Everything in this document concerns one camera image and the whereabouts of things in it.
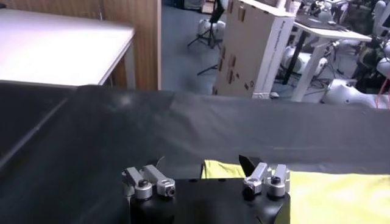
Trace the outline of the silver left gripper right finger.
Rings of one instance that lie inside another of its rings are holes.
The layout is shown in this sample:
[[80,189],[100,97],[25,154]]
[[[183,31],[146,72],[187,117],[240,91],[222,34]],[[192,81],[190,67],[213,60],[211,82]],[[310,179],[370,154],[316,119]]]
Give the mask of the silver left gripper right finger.
[[259,158],[239,155],[239,163],[245,174],[243,196],[255,198],[264,192],[271,198],[282,198],[290,191],[290,170],[285,164],[274,168]]

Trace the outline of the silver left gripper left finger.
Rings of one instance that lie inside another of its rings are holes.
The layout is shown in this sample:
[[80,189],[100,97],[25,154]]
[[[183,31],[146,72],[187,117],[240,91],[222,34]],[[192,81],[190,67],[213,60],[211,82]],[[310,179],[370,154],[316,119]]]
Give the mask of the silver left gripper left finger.
[[128,167],[121,171],[122,191],[125,198],[149,200],[157,195],[171,199],[176,194],[176,182],[161,172],[165,157],[148,162],[141,169]]

